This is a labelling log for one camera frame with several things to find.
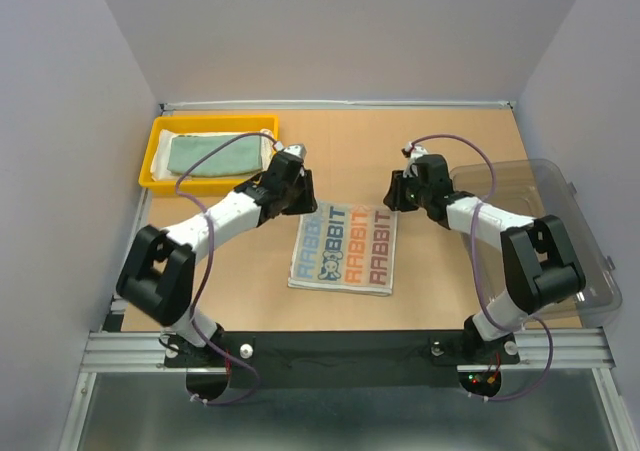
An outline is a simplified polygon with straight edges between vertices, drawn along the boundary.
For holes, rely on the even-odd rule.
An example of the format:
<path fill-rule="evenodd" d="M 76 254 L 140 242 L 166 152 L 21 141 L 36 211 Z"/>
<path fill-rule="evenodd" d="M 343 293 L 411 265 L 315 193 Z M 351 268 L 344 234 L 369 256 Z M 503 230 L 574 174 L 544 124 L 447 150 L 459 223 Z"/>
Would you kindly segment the orange and green printed towel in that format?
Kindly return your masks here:
<path fill-rule="evenodd" d="M 397 223 L 384 206 L 319 202 L 300 217 L 288 286 L 390 296 Z"/>

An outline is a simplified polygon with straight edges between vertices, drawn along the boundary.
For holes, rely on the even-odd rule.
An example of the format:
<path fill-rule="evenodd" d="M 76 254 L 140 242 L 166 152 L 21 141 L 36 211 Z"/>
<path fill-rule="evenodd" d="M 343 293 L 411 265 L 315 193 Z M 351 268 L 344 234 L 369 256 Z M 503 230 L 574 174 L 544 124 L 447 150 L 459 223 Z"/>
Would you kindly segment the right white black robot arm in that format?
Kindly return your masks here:
<path fill-rule="evenodd" d="M 501 253 L 505 289 L 489 303 L 477 290 L 481 310 L 469 317 L 460 351 L 482 361 L 496 342 L 522 327 L 542 309 L 582 292 L 586 276 L 563 221 L 508 212 L 454 188 L 448 164 L 418 146 L 404 151 L 407 166 L 391 175 L 383 203 L 392 211 L 422 209 L 448 230 L 469 236 L 474 285 L 480 287 L 477 241 Z"/>

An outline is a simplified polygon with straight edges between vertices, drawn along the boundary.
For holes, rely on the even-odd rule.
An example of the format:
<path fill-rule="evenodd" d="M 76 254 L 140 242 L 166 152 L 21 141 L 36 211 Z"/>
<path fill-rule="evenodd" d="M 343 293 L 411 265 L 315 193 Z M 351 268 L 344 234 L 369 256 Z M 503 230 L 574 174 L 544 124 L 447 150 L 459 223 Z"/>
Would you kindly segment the white terry towel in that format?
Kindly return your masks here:
<path fill-rule="evenodd" d="M 208 158 L 190 173 L 198 179 L 230 178 L 263 170 L 271 157 L 274 138 L 268 129 L 261 129 L 263 138 L 250 136 L 231 143 Z M 239 136 L 233 132 L 178 134 L 167 129 L 160 131 L 157 149 L 150 165 L 154 181 L 177 180 L 196 161 L 210 151 Z"/>

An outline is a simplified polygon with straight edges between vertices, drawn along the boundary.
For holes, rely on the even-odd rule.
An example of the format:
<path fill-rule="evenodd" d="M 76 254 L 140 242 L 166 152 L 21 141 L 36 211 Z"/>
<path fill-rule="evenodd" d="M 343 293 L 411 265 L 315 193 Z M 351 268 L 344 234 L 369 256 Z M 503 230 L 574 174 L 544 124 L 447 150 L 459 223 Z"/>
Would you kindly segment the light teal towel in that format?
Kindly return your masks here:
<path fill-rule="evenodd" d="M 171 141 L 167 170 L 183 175 L 196 161 L 232 140 L 231 135 L 176 136 Z M 227 145 L 197 166 L 191 177 L 217 178 L 245 175 L 262 169 L 262 140 L 258 136 L 242 138 Z"/>

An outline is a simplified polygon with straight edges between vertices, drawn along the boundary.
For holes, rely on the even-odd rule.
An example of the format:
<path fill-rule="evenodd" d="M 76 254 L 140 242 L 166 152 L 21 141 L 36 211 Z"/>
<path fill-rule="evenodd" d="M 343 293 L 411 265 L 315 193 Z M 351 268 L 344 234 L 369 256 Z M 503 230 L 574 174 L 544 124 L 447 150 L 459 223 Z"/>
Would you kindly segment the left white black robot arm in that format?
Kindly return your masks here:
<path fill-rule="evenodd" d="M 188 342 L 199 364 L 215 363 L 223 342 L 215 321 L 192 305 L 196 265 L 234 237 L 279 215 L 317 209 L 312 172 L 301 144 L 277 151 L 268 168 L 236 186 L 220 202 L 166 227 L 147 225 L 132 242 L 116 283 L 117 293 L 163 328 Z"/>

